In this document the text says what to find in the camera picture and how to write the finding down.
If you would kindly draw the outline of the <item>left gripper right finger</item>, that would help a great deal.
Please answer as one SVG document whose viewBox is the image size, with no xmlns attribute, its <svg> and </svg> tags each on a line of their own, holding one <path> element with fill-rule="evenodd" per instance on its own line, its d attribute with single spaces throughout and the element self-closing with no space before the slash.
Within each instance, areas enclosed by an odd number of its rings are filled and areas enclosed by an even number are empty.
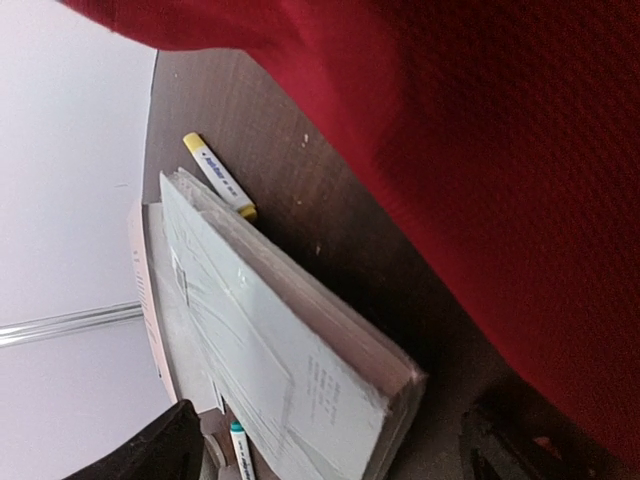
<svg viewBox="0 0 640 480">
<path fill-rule="evenodd" d="M 462 416 L 465 479 L 618 479 L 619 462 L 555 411 L 477 402 Z"/>
</svg>

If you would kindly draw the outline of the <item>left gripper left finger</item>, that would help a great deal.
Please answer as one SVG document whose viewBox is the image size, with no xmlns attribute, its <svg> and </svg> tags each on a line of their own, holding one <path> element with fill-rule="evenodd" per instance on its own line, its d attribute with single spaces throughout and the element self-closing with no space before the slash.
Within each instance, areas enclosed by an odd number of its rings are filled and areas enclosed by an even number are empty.
<svg viewBox="0 0 640 480">
<path fill-rule="evenodd" d="M 189 400 L 180 400 L 112 453 L 68 480 L 197 480 L 204 438 Z"/>
</svg>

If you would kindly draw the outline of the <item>red backpack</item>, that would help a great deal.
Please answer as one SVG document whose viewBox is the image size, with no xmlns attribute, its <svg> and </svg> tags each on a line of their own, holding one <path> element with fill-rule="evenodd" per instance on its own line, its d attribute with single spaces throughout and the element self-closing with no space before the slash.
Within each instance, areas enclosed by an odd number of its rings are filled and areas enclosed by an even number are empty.
<svg viewBox="0 0 640 480">
<path fill-rule="evenodd" d="M 639 464 L 635 1 L 73 1 L 248 53 L 507 363 Z"/>
</svg>

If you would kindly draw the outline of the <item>grey book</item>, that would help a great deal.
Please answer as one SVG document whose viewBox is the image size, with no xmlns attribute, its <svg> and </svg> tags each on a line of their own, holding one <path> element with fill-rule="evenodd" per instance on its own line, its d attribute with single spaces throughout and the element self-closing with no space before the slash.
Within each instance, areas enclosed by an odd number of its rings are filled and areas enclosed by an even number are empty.
<svg viewBox="0 0 640 480">
<path fill-rule="evenodd" d="M 159 177 L 178 290 L 222 397 L 282 479 L 382 479 L 426 375 L 185 170 Z"/>
</svg>

